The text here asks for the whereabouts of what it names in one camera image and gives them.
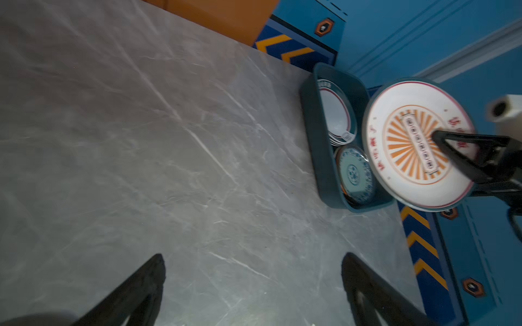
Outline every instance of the white plate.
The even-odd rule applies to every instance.
[[[432,141],[436,129],[475,133],[455,99],[415,80],[376,94],[363,121],[363,144],[377,180],[404,204],[435,212],[456,206],[473,186]],[[474,157],[476,148],[470,144],[452,145]]]
[[[330,144],[332,144],[333,146],[343,146],[345,143],[343,142],[340,142],[338,141],[335,137],[333,137],[332,135],[330,135]]]
[[[328,132],[339,144],[351,143],[357,134],[355,114],[343,91],[327,79],[318,79],[317,85]]]

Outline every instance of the marble surface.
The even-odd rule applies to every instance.
[[[0,2],[0,320],[81,316],[156,252],[157,325],[353,325],[348,251],[421,306],[396,206],[317,195],[307,76],[137,0]]]

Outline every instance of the hexagonal emblem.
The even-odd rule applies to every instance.
[[[441,216],[447,218],[448,220],[454,220],[458,216],[458,210],[456,207],[447,209],[441,212]]]
[[[467,279],[462,281],[462,286],[464,291],[471,294],[475,298],[480,298],[486,296],[486,292],[484,291],[484,286],[474,279]]]
[[[334,27],[334,21],[330,18],[326,18],[319,24],[317,24],[317,27],[315,28],[315,34],[319,35],[319,37],[323,37],[326,34],[331,32],[331,29]]]

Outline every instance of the dark green plastic tray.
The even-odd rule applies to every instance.
[[[317,80],[322,78],[328,79],[340,87],[350,101],[357,119],[357,136],[352,144],[359,146],[364,151],[361,139],[362,118],[370,100],[366,87],[359,78],[323,63],[315,65],[314,71],[301,86],[304,124],[321,200],[332,208],[349,209],[352,212],[371,211],[390,205],[395,199],[377,181],[375,196],[371,202],[355,204],[346,200],[341,190],[334,159],[334,147],[330,144],[323,105],[317,87]]]

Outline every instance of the stacked plates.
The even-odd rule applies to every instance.
[[[346,95],[337,85],[327,79],[317,80],[317,85],[319,86],[330,143],[333,146],[351,143],[357,135],[357,121]]]

